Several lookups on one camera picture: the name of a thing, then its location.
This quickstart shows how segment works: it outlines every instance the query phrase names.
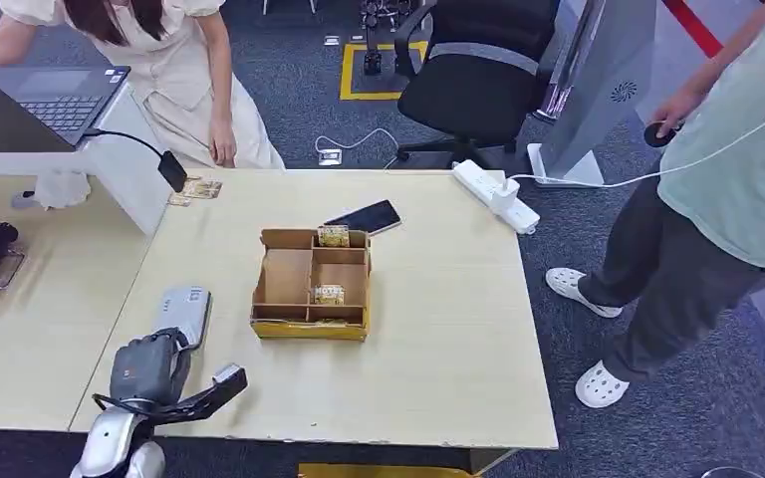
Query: light wooden tabletop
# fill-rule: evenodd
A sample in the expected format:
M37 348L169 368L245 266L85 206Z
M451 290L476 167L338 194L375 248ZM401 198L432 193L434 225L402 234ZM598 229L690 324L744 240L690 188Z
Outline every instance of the light wooden tabletop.
M85 204L12 209L33 186L0 177L0 222L19 230L28 254L0 292L0 428L65 431L149 239L94 181Z
M558 446L517 236L449 173L205 175L224 181L220 197L166 211L72 430L92 425L90 395L108 392L116 350L153 332L163 291L196 284L214 303L184 395L232 361L250 386L212 418L160 434ZM259 340L248 318L260 231L314 228L384 199L403 224L372 239L368 340Z

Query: black phone screen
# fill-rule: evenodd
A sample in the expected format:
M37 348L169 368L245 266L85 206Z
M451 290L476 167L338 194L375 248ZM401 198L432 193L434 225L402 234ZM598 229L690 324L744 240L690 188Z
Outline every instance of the black phone screen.
M400 223L400 216L390 201L381 201L350 214L327 222L327 226L348 226L352 231L365 231L369 234L389 229Z

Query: floor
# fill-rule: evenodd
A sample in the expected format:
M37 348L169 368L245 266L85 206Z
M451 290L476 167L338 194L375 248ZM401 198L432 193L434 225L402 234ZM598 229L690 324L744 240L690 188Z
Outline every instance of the floor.
M688 4L724 39L754 6L747 0L691 0ZM260 15L257 1L235 0L222 10L234 51L234 69L256 100L269 133L289 167L317 167L312 144L319 134L354 141L375 127L402 142L437 137L404 119L391 102L339 102L339 48L324 47L325 35L356 32L354 0L321 0L311 16L307 2L272 0ZM568 35L574 8L562 10L560 30ZM639 175L656 159L640 139L641 118L700 64L703 53L669 14L659 9L653 91L637 108L638 117L618 124L597 148L607 181ZM64 29L49 29L34 46L29 63L96 64L103 59L87 41ZM529 120L520 142L543 137L547 127ZM345 167L379 168L392 145L376 137L346 151ZM495 151L507 172L527 169L521 157ZM437 158L416 158L407 167L438 167ZM729 314L703 344L678 357L649 383L630 389L623 402L591 411L573 395L573 385L602 356L622 319L603 323L586 309L558 301L543 283L549 267L592 269L602 257L609 227L631 193L544 191L524 184L521 197L544 220L534 236L522 237L521 254L529 283L544 368L551 391L560 450L525 451L486 478L694 478L730 464L765 475L765 293ZM67 476L83 444L81 435L0 431L0 477ZM166 439L169 477L296 476L297 462L381 462L462 466L460 450L346 447L226 440Z

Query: table leg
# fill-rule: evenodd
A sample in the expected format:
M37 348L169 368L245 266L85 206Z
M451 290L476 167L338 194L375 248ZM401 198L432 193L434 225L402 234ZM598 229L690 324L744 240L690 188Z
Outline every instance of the table leg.
M515 454L516 448L472 448L470 450L470 473L483 476L488 470Z

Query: black office chair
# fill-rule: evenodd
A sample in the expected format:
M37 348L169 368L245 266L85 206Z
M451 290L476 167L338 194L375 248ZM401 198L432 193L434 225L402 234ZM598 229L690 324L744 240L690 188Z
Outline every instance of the black office chair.
M552 66L541 59L555 33L559 0L437 0L418 8L394 37L396 71L409 78L400 101L406 117L453 136L401 146L399 160L419 151L451 152L487 168L478 148L516 150L526 115L537 110L549 87ZM409 37L428 14L432 36L420 72L409 56ZM463 54L430 58L442 43L493 45L519 53L539 68L535 75L499 61Z

